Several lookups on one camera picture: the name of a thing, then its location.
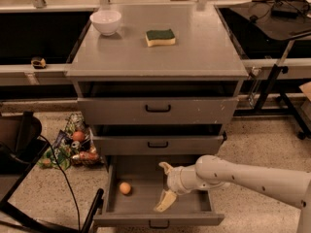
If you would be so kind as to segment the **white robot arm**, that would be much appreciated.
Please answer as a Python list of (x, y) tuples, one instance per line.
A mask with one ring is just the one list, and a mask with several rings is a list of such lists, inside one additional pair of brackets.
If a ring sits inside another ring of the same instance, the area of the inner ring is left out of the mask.
[(190, 166), (172, 167), (167, 162), (159, 166), (168, 189), (162, 191), (156, 212), (166, 211), (179, 195), (235, 183), (300, 209), (296, 233), (311, 233), (310, 172), (235, 164), (214, 155), (202, 155)]

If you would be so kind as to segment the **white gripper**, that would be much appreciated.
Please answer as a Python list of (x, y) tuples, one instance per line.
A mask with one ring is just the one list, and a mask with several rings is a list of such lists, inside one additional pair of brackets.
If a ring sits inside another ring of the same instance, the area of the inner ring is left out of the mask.
[(167, 162), (159, 162), (158, 166), (167, 175), (167, 186), (170, 190), (163, 190), (159, 202), (155, 205), (154, 211), (163, 213), (169, 209), (177, 199), (177, 195), (183, 195), (185, 188), (181, 182), (181, 167), (173, 168)]

